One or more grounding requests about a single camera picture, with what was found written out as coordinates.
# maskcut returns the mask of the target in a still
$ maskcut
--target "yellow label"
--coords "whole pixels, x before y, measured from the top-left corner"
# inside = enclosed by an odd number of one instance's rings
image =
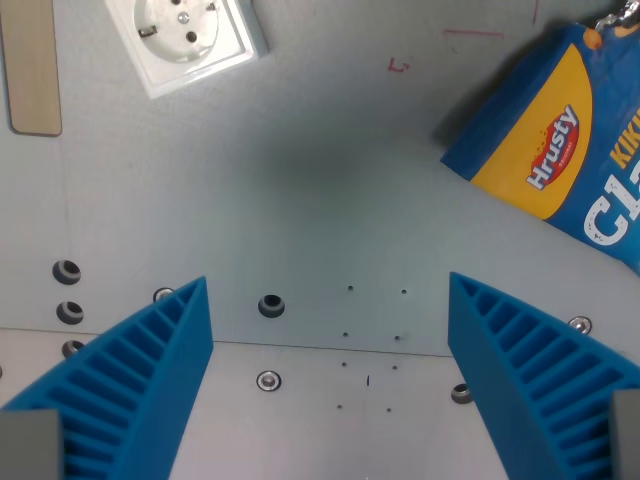
[[[580,172],[592,116],[591,82],[580,52],[571,45],[471,181],[546,220],[560,208]]]

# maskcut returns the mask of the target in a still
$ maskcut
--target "wooden board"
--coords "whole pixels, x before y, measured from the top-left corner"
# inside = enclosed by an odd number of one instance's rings
[[[0,0],[11,126],[60,135],[62,117],[52,0]]]

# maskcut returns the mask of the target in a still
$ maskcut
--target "electrical socket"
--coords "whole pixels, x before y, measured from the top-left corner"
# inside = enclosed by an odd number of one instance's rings
[[[105,0],[156,98],[267,53],[250,0]]]

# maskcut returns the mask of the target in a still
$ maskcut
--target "metal grommet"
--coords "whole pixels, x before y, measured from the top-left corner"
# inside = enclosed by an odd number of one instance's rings
[[[593,328],[591,320],[587,317],[573,317],[568,323],[569,326],[575,328],[581,333],[584,333],[585,335],[588,335]]]
[[[284,313],[284,300],[278,295],[265,295],[258,302],[258,311],[267,318],[276,318]]]
[[[461,383],[453,387],[453,390],[451,390],[451,400],[460,405],[473,402],[471,391],[466,383]]]
[[[84,347],[84,343],[79,340],[69,340],[62,344],[62,355],[64,355],[64,358],[69,358],[74,353],[77,353],[82,347]]]
[[[62,302],[56,308],[56,315],[67,325],[77,325],[84,319],[82,307],[75,302]]]
[[[282,386],[282,378],[276,372],[267,370],[258,375],[256,384],[263,392],[275,392]]]
[[[80,268],[71,260],[60,260],[53,264],[53,277],[63,285],[74,285],[80,281]]]
[[[159,288],[158,290],[153,292],[153,301],[159,302],[164,297],[166,297],[167,295],[171,295],[172,293],[173,293],[173,288],[169,288],[169,287]]]

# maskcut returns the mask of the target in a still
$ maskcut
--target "red marking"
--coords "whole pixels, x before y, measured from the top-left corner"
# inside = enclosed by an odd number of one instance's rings
[[[393,60],[394,60],[394,58],[393,58],[393,57],[391,57],[391,61],[389,62],[389,66],[387,67],[387,70],[389,70],[390,72],[398,72],[398,73],[402,73],[402,72],[404,72],[405,70],[408,70],[408,69],[409,69],[409,64],[408,64],[408,63],[403,63],[403,64],[402,64],[402,69],[395,67],[395,66],[393,65]]]
[[[533,160],[533,162],[531,162],[532,172],[534,167],[542,167],[545,161],[545,157],[550,153],[552,147],[552,139],[556,136],[556,128],[554,123],[559,122],[560,117],[562,117],[562,115],[558,115],[558,117],[547,127],[547,139],[545,145],[542,148],[540,154]],[[555,167],[553,173],[551,174],[551,178],[544,182],[545,186],[553,183],[554,180],[560,176],[564,169],[567,168],[567,165],[573,157],[573,153],[576,151],[576,146],[578,145],[578,137],[580,135],[580,126],[576,125],[575,127],[569,128],[571,128],[571,130],[567,133],[566,137],[564,137],[564,145],[562,147],[558,147],[556,144],[553,144],[553,148],[555,151],[551,153],[551,155],[553,156],[555,153]]]
[[[447,28],[442,31],[443,35],[479,35],[482,37],[498,37],[504,38],[504,33],[502,32],[485,32],[483,30],[453,30],[451,28]]]
[[[540,0],[536,0],[536,6],[533,9],[533,24],[536,24],[536,20],[538,19],[538,8],[540,7]]]

